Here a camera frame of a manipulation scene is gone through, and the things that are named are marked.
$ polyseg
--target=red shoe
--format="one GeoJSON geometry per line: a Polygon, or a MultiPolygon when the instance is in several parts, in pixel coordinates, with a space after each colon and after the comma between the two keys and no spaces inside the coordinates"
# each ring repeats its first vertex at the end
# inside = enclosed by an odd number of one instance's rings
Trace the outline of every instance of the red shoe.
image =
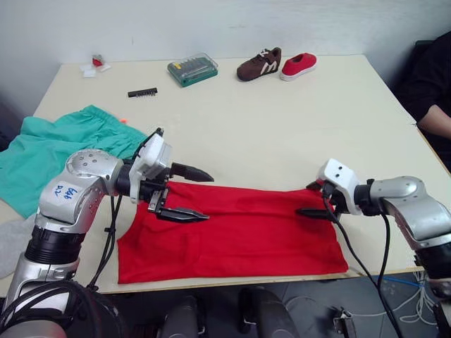
{"type": "Polygon", "coordinates": [[[316,56],[309,53],[302,53],[286,60],[280,78],[285,81],[292,81],[302,74],[311,72],[315,67],[316,56]]]}

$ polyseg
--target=blue cable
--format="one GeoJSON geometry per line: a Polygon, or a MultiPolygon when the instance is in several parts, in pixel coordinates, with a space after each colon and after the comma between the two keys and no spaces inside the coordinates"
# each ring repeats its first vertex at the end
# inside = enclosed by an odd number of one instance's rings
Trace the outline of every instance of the blue cable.
{"type": "Polygon", "coordinates": [[[400,280],[399,278],[395,278],[395,277],[384,276],[383,279],[384,280],[390,280],[392,282],[398,282],[398,283],[402,283],[402,284],[411,285],[413,287],[424,287],[424,285],[421,285],[421,284],[418,284],[418,283],[413,283],[413,282],[410,282],[408,280],[400,280]]]}

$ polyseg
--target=red towel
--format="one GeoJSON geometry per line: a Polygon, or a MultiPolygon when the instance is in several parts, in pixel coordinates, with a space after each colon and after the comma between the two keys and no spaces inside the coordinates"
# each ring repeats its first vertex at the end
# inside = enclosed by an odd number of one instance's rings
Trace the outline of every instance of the red towel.
{"type": "Polygon", "coordinates": [[[171,182],[166,207],[210,216],[200,223],[157,220],[137,207],[118,240],[119,283],[185,277],[320,275],[347,270],[330,222],[297,215],[323,208],[310,190],[268,192],[171,182]]]}

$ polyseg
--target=white shoe sole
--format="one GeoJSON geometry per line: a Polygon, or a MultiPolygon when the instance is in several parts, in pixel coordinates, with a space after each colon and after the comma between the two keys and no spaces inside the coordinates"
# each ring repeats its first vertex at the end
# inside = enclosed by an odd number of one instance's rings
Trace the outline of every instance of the white shoe sole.
{"type": "Polygon", "coordinates": [[[299,76],[310,73],[311,71],[315,70],[316,65],[318,65],[318,62],[316,62],[312,67],[301,70],[300,72],[298,72],[294,75],[285,75],[283,73],[280,73],[280,78],[284,81],[293,81],[294,79],[297,79],[299,76]]]}

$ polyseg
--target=gray cloth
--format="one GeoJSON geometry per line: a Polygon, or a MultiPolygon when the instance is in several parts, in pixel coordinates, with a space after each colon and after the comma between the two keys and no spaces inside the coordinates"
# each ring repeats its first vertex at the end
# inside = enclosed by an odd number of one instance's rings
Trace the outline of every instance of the gray cloth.
{"type": "Polygon", "coordinates": [[[16,269],[20,253],[31,239],[35,217],[33,214],[26,220],[10,220],[0,225],[0,278],[16,269]]]}

